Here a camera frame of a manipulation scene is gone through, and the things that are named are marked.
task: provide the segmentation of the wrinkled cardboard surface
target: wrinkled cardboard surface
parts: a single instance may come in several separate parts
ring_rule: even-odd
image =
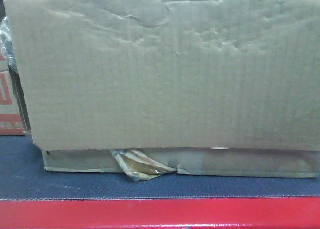
[[[45,151],[318,151],[320,0],[4,0]]]

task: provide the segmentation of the red edge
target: red edge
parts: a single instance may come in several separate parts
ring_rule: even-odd
[[[320,197],[0,201],[0,228],[319,229]]]
[[[20,114],[0,113],[0,136],[24,136]]]

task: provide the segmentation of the blue surface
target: blue surface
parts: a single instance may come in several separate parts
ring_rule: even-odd
[[[0,200],[172,199],[320,196],[320,179],[47,172],[26,137],[0,137]]]

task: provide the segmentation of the torn packing tape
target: torn packing tape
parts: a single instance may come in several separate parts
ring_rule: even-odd
[[[113,157],[122,170],[134,181],[151,180],[166,173],[174,173],[175,168],[161,164],[139,149],[111,149]]]

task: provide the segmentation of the corrugated cardboard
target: corrugated cardboard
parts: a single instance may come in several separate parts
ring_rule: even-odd
[[[319,153],[206,148],[153,148],[143,152],[179,174],[240,177],[314,178]],[[43,151],[45,169],[56,172],[121,173],[109,150]]]
[[[320,0],[4,1],[44,151],[320,149]]]
[[[23,135],[19,105],[6,61],[0,61],[0,135]]]

